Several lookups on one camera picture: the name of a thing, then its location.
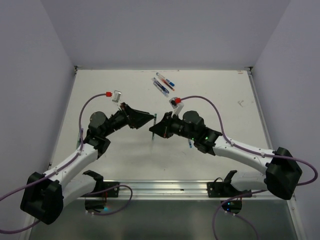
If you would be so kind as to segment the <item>green pen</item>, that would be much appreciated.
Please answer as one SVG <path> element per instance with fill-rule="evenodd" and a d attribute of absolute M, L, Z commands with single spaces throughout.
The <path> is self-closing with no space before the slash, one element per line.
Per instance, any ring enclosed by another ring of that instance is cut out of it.
<path fill-rule="evenodd" d="M 157 124 L 157 113 L 154 114 L 153 126 L 155 126 L 156 124 Z M 154 139 L 155 139 L 155 133 L 152 132 L 151 141 L 154 142 Z"/>

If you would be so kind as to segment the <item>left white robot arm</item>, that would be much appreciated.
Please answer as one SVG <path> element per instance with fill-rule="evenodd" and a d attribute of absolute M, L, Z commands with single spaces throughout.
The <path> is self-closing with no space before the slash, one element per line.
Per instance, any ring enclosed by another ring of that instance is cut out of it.
<path fill-rule="evenodd" d="M 152 114 L 133 109 L 124 102 L 110 117 L 101 111 L 94 112 L 84 141 L 74 155 L 45 173 L 34 172 L 29 176 L 20 209 L 50 225 L 63 208 L 77 198 L 101 195 L 105 189 L 103 176 L 84 169 L 107 151 L 111 143 L 107 136 L 125 126 L 139 129 L 153 119 Z"/>

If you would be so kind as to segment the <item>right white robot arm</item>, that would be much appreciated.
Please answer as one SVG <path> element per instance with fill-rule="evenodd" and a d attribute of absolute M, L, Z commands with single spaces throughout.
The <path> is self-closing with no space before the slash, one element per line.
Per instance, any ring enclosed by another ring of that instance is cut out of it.
<path fill-rule="evenodd" d="M 280 199 L 290 200 L 302 175 L 302 169 L 291 160 L 287 149 L 280 147 L 272 151 L 246 144 L 236 147 L 239 142 L 227 141 L 221 132 L 207 127 L 194 110 L 185 112 L 182 119 L 167 112 L 149 131 L 164 139 L 178 135 L 192 140 L 201 153 L 225 157 L 254 169 L 252 172 L 231 170 L 223 181 L 208 182 L 208 196 L 211 198 L 251 196 L 253 190 L 263 190 Z"/>

